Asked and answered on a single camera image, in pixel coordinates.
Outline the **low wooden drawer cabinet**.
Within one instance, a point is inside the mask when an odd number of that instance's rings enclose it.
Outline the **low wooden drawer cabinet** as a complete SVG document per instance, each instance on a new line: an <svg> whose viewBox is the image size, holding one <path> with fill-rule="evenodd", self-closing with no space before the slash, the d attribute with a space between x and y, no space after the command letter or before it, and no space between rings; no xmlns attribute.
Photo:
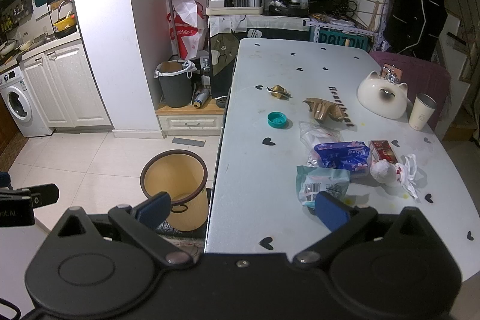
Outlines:
<svg viewBox="0 0 480 320"><path fill-rule="evenodd" d="M161 103L155 113L166 136L218 136L223 127L224 109L212 98L200 108L172 108Z"/></svg>

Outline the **white washing machine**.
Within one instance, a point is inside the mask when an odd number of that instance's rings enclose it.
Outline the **white washing machine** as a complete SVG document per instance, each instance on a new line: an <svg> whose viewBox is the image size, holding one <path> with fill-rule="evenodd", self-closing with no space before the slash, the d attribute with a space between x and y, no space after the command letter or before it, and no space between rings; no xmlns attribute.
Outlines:
<svg viewBox="0 0 480 320"><path fill-rule="evenodd" d="M19 66L1 73L1 97L23 136L52 135L53 130L42 118Z"/></svg>

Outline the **gold foil wrapper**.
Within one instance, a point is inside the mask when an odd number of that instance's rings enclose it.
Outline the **gold foil wrapper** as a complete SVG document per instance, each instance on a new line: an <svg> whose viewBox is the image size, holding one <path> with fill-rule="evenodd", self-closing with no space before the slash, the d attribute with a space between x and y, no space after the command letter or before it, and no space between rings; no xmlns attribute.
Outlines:
<svg viewBox="0 0 480 320"><path fill-rule="evenodd" d="M276 99L289 100L291 98L291 94L281 85L275 85L272 88L267 87L267 91Z"/></svg>

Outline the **tan round waste bin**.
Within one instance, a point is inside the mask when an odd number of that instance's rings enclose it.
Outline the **tan round waste bin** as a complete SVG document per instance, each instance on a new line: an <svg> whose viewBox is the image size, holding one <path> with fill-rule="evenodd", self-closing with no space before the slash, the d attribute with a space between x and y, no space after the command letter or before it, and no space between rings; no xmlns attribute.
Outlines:
<svg viewBox="0 0 480 320"><path fill-rule="evenodd" d="M208 219L207 180L206 163L198 154L172 149L146 163L140 185L147 197L168 193L172 202L168 224L180 232L192 232Z"/></svg>

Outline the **yellow basin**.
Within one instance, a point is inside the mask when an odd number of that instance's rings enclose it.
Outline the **yellow basin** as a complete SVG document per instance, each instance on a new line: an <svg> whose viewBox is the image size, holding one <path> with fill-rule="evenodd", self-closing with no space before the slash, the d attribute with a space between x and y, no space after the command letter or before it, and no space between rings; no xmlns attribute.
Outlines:
<svg viewBox="0 0 480 320"><path fill-rule="evenodd" d="M54 23L55 32L63 32L66 29L73 28L77 25L76 15L69 15Z"/></svg>

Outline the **black hanging jacket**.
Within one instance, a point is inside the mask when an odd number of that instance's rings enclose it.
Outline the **black hanging jacket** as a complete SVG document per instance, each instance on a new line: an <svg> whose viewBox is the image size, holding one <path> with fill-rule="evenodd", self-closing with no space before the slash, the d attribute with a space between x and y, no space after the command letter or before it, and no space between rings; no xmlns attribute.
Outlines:
<svg viewBox="0 0 480 320"><path fill-rule="evenodd" d="M448 13L445 0L394 0L384 37L389 51L430 61Z"/></svg>

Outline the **teal plastic lid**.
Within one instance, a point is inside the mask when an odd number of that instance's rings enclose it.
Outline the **teal plastic lid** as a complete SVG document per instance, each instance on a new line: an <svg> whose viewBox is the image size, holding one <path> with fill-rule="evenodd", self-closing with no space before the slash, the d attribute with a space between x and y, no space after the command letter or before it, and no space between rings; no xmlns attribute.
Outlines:
<svg viewBox="0 0 480 320"><path fill-rule="evenodd" d="M268 125L273 128L283 129L288 125L288 118L285 114L273 111L267 115Z"/></svg>

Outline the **white kitchen cabinet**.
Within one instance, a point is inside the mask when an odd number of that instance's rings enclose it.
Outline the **white kitchen cabinet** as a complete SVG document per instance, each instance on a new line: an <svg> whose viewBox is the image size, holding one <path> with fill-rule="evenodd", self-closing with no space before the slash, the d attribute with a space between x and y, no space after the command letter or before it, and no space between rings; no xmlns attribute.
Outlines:
<svg viewBox="0 0 480 320"><path fill-rule="evenodd" d="M80 39L36 49L20 68L49 127L111 126Z"/></svg>

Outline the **grey lined trash can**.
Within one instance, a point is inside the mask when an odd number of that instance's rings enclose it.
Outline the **grey lined trash can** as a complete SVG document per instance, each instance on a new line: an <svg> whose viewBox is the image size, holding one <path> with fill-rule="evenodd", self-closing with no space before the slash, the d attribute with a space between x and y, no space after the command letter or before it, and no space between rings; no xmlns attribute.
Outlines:
<svg viewBox="0 0 480 320"><path fill-rule="evenodd" d="M162 62L154 70L154 77L160 82L167 106L178 108L187 106L193 94L193 73L197 71L191 60Z"/></svg>

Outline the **teal license plate sign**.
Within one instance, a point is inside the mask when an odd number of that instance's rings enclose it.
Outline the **teal license plate sign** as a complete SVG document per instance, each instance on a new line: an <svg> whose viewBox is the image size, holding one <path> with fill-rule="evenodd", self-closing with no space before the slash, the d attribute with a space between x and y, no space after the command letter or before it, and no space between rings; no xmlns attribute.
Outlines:
<svg viewBox="0 0 480 320"><path fill-rule="evenodd" d="M350 46L368 52L371 49L368 37L321 28L319 42L336 46Z"/></svg>

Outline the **white tumbler cup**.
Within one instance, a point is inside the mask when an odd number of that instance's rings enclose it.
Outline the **white tumbler cup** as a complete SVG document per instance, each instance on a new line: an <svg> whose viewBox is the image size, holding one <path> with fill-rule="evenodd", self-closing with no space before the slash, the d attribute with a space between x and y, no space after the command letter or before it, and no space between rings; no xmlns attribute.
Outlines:
<svg viewBox="0 0 480 320"><path fill-rule="evenodd" d="M414 101L408 124L421 131L437 108L436 101L426 93L418 93Z"/></svg>

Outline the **spray can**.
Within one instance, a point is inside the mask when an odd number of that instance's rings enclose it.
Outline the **spray can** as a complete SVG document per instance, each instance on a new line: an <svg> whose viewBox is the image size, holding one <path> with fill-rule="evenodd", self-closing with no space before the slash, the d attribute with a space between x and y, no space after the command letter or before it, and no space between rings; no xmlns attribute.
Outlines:
<svg viewBox="0 0 480 320"><path fill-rule="evenodd" d="M196 109L200 109L203 107L205 102L210 98L210 91L208 88L201 88L199 91L196 93L193 99L193 106Z"/></svg>

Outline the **red cigarette box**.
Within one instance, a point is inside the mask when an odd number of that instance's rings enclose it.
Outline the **red cigarette box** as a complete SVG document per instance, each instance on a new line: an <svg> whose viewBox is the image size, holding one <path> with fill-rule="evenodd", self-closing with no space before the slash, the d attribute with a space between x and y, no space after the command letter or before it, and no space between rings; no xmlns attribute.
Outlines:
<svg viewBox="0 0 480 320"><path fill-rule="evenodd" d="M398 163L398 159L391 149L391 145L387 140L371 140L369 144L371 153L371 163L377 163L386 160L392 165Z"/></svg>

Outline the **white paper wrapper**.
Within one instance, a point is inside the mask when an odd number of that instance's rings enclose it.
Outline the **white paper wrapper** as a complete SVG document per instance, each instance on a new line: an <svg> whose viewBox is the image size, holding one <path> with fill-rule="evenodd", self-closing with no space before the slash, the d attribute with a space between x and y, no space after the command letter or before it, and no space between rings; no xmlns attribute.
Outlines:
<svg viewBox="0 0 480 320"><path fill-rule="evenodd" d="M371 176L380 184L391 188L403 188L414 200L418 199L415 176L417 172L416 155L408 154L404 163L390 163L385 159L372 162Z"/></svg>

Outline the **small metal figurine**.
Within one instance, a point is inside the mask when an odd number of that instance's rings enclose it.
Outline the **small metal figurine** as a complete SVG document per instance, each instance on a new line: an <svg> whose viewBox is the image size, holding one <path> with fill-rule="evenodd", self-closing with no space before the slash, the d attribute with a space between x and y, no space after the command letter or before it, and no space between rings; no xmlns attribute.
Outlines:
<svg viewBox="0 0 480 320"><path fill-rule="evenodd" d="M399 85L402 80L403 71L395 65L384 64L380 76L393 84Z"/></svg>

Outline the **blue floral tissue package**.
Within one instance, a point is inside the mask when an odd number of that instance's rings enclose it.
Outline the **blue floral tissue package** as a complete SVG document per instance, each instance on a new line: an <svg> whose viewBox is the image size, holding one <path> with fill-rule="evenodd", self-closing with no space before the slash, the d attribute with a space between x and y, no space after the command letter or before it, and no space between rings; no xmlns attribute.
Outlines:
<svg viewBox="0 0 480 320"><path fill-rule="evenodd" d="M346 170L352 177L369 173L370 149L363 141L320 143L314 151L325 168Z"/></svg>

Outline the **clear plastic bag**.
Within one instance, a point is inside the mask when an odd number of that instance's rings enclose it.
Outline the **clear plastic bag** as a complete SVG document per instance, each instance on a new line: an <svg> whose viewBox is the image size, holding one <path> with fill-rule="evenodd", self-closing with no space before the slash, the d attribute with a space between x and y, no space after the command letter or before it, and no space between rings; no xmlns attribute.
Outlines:
<svg viewBox="0 0 480 320"><path fill-rule="evenodd" d="M342 140L340 133L318 124L303 121L299 121L298 126L299 139L308 152L307 166L323 166L314 147L318 144L340 142Z"/></svg>

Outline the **white cat-shaped ceramic bowl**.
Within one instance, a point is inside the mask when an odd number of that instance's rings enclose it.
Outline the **white cat-shaped ceramic bowl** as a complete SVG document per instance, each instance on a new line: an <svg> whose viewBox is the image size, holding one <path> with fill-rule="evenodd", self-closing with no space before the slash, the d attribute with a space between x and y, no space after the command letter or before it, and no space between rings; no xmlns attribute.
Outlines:
<svg viewBox="0 0 480 320"><path fill-rule="evenodd" d="M407 109L408 85L393 83L371 71L360 83L356 95L367 110L384 118L398 119Z"/></svg>

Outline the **red and white shopping bag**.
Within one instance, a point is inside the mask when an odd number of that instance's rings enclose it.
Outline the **red and white shopping bag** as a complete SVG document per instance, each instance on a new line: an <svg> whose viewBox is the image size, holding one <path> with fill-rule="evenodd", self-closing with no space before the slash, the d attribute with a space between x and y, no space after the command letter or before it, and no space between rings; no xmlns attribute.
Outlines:
<svg viewBox="0 0 480 320"><path fill-rule="evenodd" d="M178 44L182 59L197 58L207 36L204 7L196 0L172 0L172 5L173 15L167 14L171 40Z"/></svg>

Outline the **maroon chair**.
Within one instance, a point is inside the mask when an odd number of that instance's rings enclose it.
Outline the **maroon chair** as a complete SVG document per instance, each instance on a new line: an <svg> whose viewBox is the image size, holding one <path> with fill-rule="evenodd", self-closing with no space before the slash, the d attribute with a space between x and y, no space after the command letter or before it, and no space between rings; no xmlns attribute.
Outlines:
<svg viewBox="0 0 480 320"><path fill-rule="evenodd" d="M402 71L400 80L408 85L408 99L411 102L415 101L418 93L425 93L436 101L437 108L428 121L434 131L450 92L451 76L448 71L433 62L402 54L374 51L370 56L380 67L387 64Z"/></svg>

